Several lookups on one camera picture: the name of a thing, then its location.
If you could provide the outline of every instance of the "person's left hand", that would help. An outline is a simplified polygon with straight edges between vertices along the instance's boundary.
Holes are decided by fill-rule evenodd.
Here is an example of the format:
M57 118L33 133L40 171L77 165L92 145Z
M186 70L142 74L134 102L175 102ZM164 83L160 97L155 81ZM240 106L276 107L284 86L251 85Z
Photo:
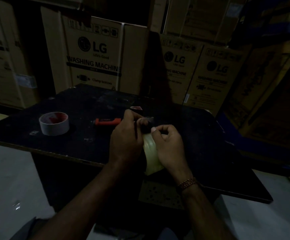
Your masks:
M123 120L111 134L109 165L121 173L126 172L141 153L144 144L141 124L147 123L142 118L143 116L127 109ZM135 119L138 119L137 133L135 133Z

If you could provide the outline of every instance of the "forearm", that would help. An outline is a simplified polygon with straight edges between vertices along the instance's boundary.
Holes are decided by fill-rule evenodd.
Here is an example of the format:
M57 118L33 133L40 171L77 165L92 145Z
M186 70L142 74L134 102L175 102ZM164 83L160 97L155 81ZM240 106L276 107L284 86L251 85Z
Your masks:
M107 164L70 203L51 218L32 239L86 239L104 203L120 178Z
M198 185L192 185L182 192L185 208L189 214L195 239L234 240L235 237L220 220L211 203Z

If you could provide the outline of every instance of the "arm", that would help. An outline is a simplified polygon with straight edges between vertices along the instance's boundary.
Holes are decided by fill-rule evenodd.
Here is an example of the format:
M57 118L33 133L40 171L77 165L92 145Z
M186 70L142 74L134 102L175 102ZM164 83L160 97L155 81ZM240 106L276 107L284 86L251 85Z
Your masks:
M134 119L137 121L135 135ZM141 116L126 110L122 122L114 129L109 162L70 203L51 218L32 240L86 239L112 189L138 159L143 137Z
M162 135L160 130L168 131L168 135ZM172 125L161 125L153 127L151 133L156 144L158 158L176 184L179 185L193 178L185 159L182 138L176 128ZM224 222L216 216L213 206L197 184L183 190L181 196L189 214L195 239L235 239Z

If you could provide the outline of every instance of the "bracelet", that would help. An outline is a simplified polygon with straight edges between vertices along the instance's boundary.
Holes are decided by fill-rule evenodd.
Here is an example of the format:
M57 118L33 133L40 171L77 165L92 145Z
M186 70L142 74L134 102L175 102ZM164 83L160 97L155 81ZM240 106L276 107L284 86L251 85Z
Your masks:
M189 186L193 184L198 184L196 178L187 179L177 186L177 191L181 193L184 189L188 188Z

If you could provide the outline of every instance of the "floor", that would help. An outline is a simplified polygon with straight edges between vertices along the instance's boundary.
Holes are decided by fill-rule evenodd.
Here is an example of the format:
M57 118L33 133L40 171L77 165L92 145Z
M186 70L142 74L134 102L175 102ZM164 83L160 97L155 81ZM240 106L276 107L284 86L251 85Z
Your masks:
M214 207L240 240L290 239L290 182L286 177L255 171L274 202L270 205L219 197ZM48 205L31 154L0 146L0 240L8 240L33 217L49 218ZM132 236L133 233L120 231ZM88 239L112 240L116 237L91 231ZM193 239L190 232L185 238Z

